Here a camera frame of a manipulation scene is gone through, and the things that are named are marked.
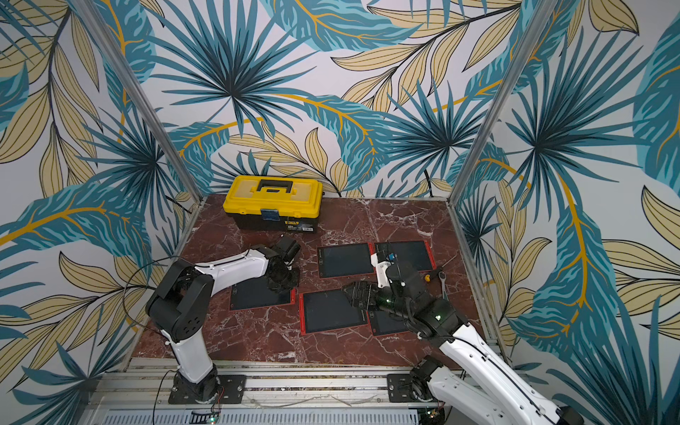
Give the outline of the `writing tablet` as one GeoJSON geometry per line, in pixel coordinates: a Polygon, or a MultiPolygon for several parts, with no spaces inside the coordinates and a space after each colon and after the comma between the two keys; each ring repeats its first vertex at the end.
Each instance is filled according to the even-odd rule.
{"type": "Polygon", "coordinates": [[[261,277],[238,283],[231,288],[230,311],[244,311],[269,306],[288,306],[296,303],[297,289],[277,293],[267,287],[261,277]]]}
{"type": "Polygon", "coordinates": [[[368,320],[373,336],[390,336],[408,332],[408,328],[400,317],[383,311],[369,312],[368,320]]]}
{"type": "Polygon", "coordinates": [[[303,335],[368,325],[366,314],[351,306],[340,289],[300,294],[299,317],[303,335]]]}
{"type": "Polygon", "coordinates": [[[375,245],[375,250],[379,259],[394,254],[400,263],[407,261],[420,272],[435,268],[430,246],[425,241],[382,242],[375,245]]]}
{"type": "Polygon", "coordinates": [[[373,246],[368,243],[324,246],[317,249],[320,278],[370,274],[373,246]]]}

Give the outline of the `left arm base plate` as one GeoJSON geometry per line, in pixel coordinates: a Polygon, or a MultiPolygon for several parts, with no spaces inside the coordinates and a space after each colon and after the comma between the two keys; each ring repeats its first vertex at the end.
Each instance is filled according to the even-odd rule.
{"type": "Polygon", "coordinates": [[[178,374],[169,395],[170,405],[238,405],[242,403],[245,375],[209,375],[193,384],[178,374]]]}

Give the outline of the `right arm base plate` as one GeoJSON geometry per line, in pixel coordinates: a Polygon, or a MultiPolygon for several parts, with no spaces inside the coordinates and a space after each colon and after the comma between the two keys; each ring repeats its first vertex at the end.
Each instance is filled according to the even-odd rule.
{"type": "Polygon", "coordinates": [[[386,377],[391,403],[438,403],[430,390],[430,378],[416,374],[389,374],[386,377]]]}

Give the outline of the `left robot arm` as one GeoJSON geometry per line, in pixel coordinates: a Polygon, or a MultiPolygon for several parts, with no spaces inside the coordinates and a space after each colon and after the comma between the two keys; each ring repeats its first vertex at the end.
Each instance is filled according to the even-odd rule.
{"type": "Polygon", "coordinates": [[[220,376],[203,338],[203,325],[213,296],[239,283],[265,279],[267,288],[287,292],[299,284],[293,263],[299,243],[283,236],[271,246],[255,245],[243,253],[208,263],[183,258],[168,269],[146,304],[146,313],[171,346],[178,363],[172,404],[217,404],[235,391],[242,398],[244,378],[220,376]]]}

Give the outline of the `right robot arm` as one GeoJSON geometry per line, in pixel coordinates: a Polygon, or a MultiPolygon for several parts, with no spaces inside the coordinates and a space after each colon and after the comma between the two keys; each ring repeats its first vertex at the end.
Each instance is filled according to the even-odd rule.
{"type": "Polygon", "coordinates": [[[559,407],[533,389],[478,334],[469,319],[443,297],[432,295],[410,264],[384,261],[376,282],[343,288],[362,311],[384,311],[405,321],[418,338],[439,349],[469,374],[467,384],[442,362],[428,357],[410,372],[411,392],[461,412],[477,424],[582,424],[573,407],[559,407]]]}

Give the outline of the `yellow black toolbox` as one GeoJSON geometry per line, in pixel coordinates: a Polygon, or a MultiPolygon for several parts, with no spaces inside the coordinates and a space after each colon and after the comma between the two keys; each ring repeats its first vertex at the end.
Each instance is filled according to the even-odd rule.
{"type": "Polygon", "coordinates": [[[240,175],[229,190],[223,210],[240,230],[317,230],[323,195],[317,180],[240,175]]]}

